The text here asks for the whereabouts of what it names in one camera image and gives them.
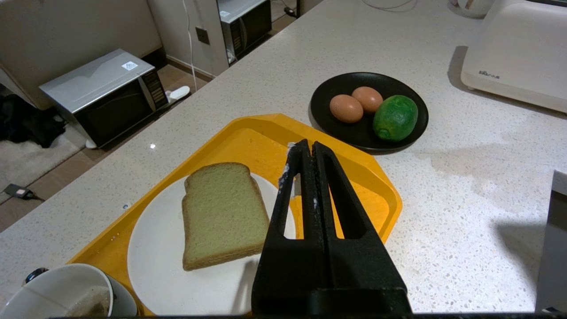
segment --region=tray rim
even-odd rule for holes
[[[388,205],[392,206],[395,204],[395,208],[388,212],[388,216],[386,217],[383,226],[377,231],[380,238],[383,242],[386,242],[388,236],[390,235],[393,226],[395,225],[396,220],[398,219],[401,210],[402,210],[402,201],[401,197],[392,185],[391,181],[388,179],[382,168],[379,166],[376,159],[362,150],[359,150],[347,143],[344,143],[330,135],[327,135],[324,132],[318,131],[317,129],[303,124],[300,121],[292,119],[284,114],[267,114],[267,115],[255,115],[255,116],[245,116],[234,119],[230,121],[227,125],[225,125],[220,131],[218,131],[214,136],[212,136],[206,143],[201,145],[197,150],[193,152],[187,159],[185,159],[182,163],[180,163],[175,169],[173,169],[169,174],[161,179],[159,183],[157,183],[154,187],[148,190],[147,193],[144,194],[140,199],[138,199],[130,208],[128,208],[122,215],[120,215],[115,221],[110,223],[101,233],[99,233],[92,241],[90,241],[85,247],[80,249],[73,257],[69,259],[67,264],[81,262],[80,259],[88,258],[92,256],[94,252],[96,252],[96,247],[103,247],[107,243],[104,239],[114,233],[114,229],[120,227],[119,229],[122,230],[126,226],[128,226],[132,221],[135,219],[137,220],[143,209],[159,194],[162,190],[168,187],[170,184],[175,182],[177,179],[174,178],[175,175],[178,174],[180,170],[185,170],[185,166],[192,161],[198,161],[199,157],[204,156],[206,152],[204,152],[207,148],[215,147],[215,140],[223,139],[227,135],[231,135],[234,132],[240,129],[254,129],[251,127],[251,123],[270,123],[275,124],[277,126],[282,127],[283,129],[287,129],[293,131],[294,133],[307,138],[310,144],[312,144],[315,140],[320,141],[326,146],[330,147],[335,151],[338,157],[344,157],[354,163],[358,163],[364,168],[368,169],[368,171],[372,172],[376,178],[382,180],[382,182],[392,191],[395,200],[390,203],[388,201]],[[131,216],[132,213],[137,213],[137,216]]]

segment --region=speckled countertop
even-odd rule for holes
[[[534,310],[553,172],[567,172],[567,121],[463,88],[464,46],[480,23],[442,0],[404,13],[324,1],[0,233],[0,304],[31,270],[64,264],[232,119],[280,112],[309,124],[321,82],[367,71],[405,82],[429,108],[415,144],[376,157],[404,203],[386,247],[414,311]]]

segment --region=charger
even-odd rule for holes
[[[34,194],[30,189],[18,186],[16,184],[8,185],[8,187],[4,189],[4,192],[12,197],[21,198],[23,200],[37,199],[41,200],[42,202],[45,201],[45,199],[37,197],[37,195]]]
[[[292,16],[292,17],[294,17],[294,18],[297,18],[297,15],[295,14],[295,11],[294,11],[292,8],[286,6],[286,7],[283,8],[283,11],[284,11],[285,14],[287,14],[288,16]]]

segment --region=white cable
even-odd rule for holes
[[[407,0],[406,2],[404,2],[404,3],[400,4],[400,5],[394,6],[394,7],[378,7],[378,6],[376,6],[376,5],[371,5],[370,3],[366,2],[366,0],[362,0],[362,2],[364,2],[364,4],[367,5],[367,6],[369,6],[369,7],[372,7],[372,8],[374,8],[374,9],[378,9],[378,10],[382,10],[382,11],[389,11],[389,12],[405,12],[405,11],[409,11],[409,10],[413,9],[413,8],[416,6],[417,0],[415,0],[415,2],[413,3],[413,6],[412,6],[411,8],[409,8],[409,9],[407,9],[407,10],[397,11],[397,10],[392,10],[392,9],[396,9],[396,8],[401,7],[401,6],[405,6],[405,5],[407,5],[408,3],[412,2],[412,1],[414,1],[414,0]]]
[[[195,92],[197,91],[197,78],[195,77],[195,66],[193,65],[193,41],[191,40],[191,28],[189,25],[189,12],[187,11],[187,7],[185,6],[185,0],[181,0],[183,3],[183,9],[185,10],[185,14],[187,15],[187,34],[189,35],[189,50],[191,50],[191,72],[193,73],[193,82],[195,83]]]

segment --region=orange tray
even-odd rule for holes
[[[288,143],[304,138],[310,145],[319,141],[335,152],[373,226],[385,242],[400,214],[401,198],[374,157],[283,114],[270,114],[241,117],[229,123],[68,263],[88,263],[100,268],[132,293],[141,315],[153,315],[134,293],[126,265],[132,229],[146,206],[171,183],[205,165],[219,162],[243,163],[277,187],[287,160]],[[290,200],[290,207],[297,238],[303,238],[299,196]],[[342,237],[339,223],[336,225],[337,235]]]

